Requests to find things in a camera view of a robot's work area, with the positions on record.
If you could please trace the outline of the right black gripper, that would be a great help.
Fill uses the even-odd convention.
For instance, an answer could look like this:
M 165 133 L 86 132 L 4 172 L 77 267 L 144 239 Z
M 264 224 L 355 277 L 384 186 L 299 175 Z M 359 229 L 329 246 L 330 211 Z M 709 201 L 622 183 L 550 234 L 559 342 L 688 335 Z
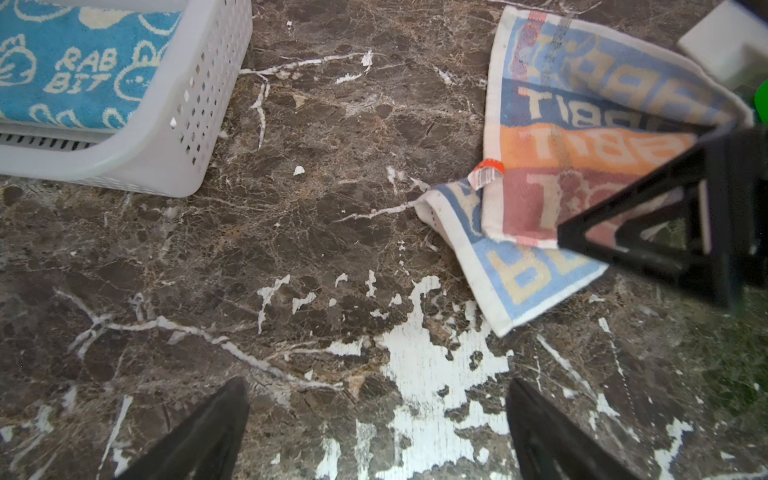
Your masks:
M 767 127 L 719 136 L 558 228 L 560 246 L 733 310 L 767 285 Z

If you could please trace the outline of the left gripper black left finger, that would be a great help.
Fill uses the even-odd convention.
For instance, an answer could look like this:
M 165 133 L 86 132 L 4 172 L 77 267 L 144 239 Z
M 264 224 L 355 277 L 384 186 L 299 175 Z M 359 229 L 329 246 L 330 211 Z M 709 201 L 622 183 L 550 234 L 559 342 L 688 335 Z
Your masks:
M 118 477 L 231 479 L 248 413 L 248 384 L 233 377 Z

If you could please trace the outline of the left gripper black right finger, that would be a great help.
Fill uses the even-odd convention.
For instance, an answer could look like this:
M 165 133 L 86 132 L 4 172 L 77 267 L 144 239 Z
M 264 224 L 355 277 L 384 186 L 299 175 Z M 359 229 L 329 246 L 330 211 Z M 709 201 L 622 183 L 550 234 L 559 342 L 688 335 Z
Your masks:
M 510 382 L 505 408 L 524 479 L 636 477 L 524 380 Z

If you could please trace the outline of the striped rabbit text towel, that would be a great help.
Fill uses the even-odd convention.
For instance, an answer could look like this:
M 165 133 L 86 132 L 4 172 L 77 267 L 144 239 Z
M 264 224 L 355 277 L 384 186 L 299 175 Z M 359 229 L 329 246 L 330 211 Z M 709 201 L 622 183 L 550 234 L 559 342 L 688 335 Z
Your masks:
M 415 204 L 504 336 L 605 265 L 558 246 L 560 224 L 692 147 L 749 126 L 746 104 L 691 60 L 610 28 L 506 7 L 491 51 L 483 157 Z

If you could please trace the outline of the white perforated plastic basket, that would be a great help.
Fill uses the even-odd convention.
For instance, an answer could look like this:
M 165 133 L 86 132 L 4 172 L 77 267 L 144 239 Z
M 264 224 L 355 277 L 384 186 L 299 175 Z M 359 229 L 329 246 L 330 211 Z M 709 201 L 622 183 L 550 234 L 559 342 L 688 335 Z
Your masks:
M 41 1 L 182 14 L 138 109 L 121 129 L 70 130 L 1 119 L 5 176 L 169 197 L 204 179 L 252 34 L 248 1 Z

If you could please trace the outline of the teal bunny print towel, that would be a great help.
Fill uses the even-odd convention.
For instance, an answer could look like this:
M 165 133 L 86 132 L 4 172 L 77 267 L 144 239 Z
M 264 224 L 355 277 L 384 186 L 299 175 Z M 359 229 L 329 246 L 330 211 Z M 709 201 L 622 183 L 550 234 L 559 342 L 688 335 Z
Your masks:
M 70 130 L 123 128 L 181 17 L 179 11 L 2 2 L 2 121 Z

